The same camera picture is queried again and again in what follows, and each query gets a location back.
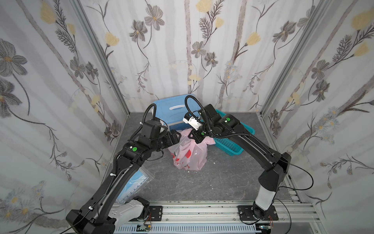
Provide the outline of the pink printed plastic bag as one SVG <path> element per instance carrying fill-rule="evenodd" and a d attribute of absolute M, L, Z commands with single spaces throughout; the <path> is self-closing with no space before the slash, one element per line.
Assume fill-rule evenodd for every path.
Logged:
<path fill-rule="evenodd" d="M 207 161 L 207 146 L 214 145 L 215 140 L 211 137 L 205 137 L 201 143 L 188 137 L 192 129 L 177 131 L 181 134 L 179 143 L 168 148 L 172 158 L 173 165 L 178 169 L 199 171 Z"/>

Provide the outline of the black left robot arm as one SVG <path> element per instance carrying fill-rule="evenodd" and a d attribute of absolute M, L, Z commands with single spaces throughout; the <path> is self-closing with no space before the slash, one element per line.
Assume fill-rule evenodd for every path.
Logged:
<path fill-rule="evenodd" d="M 122 150 L 114 156 L 113 169 L 94 195 L 66 221 L 77 234 L 112 234 L 122 224 L 110 211 L 131 177 L 151 157 L 179 143 L 181 133 L 169 130 L 158 118 L 143 121 Z"/>

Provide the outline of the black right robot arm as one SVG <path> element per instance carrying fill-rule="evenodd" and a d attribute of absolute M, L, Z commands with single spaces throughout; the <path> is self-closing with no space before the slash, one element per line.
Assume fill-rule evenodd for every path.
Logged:
<path fill-rule="evenodd" d="M 227 138 L 243 148 L 263 168 L 264 171 L 258 178 L 260 189 L 253 202 L 251 213 L 256 220 L 264 219 L 288 172 L 291 156 L 288 153 L 281 154 L 265 145 L 233 115 L 227 114 L 221 117 L 210 104 L 200 109 L 198 113 L 200 115 L 198 118 L 192 112 L 188 112 L 183 119 L 184 123 L 192 127 L 190 139 L 201 143 L 205 137 Z"/>

